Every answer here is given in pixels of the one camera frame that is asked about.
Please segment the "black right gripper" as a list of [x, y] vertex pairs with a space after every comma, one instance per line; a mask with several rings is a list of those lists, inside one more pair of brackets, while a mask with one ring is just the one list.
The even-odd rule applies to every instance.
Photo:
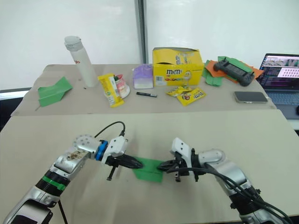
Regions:
[[[160, 165], [157, 166], [157, 169], [161, 172], [167, 172], [170, 169], [174, 168], [188, 168], [189, 157], [185, 154], [180, 154], [179, 152], [174, 153], [175, 160], [169, 160], [162, 162]], [[188, 176], [189, 171], [177, 171], [175, 173], [175, 181], [181, 182], [180, 177]]]

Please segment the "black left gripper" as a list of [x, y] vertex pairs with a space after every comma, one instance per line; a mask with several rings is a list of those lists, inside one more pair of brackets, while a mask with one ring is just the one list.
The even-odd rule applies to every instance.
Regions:
[[130, 169], [140, 169], [143, 167], [143, 164], [140, 161], [129, 155], [124, 155], [122, 159], [119, 157], [109, 156], [107, 157], [105, 164], [112, 167], [109, 176], [107, 177], [107, 181], [112, 180], [114, 172], [119, 166]]

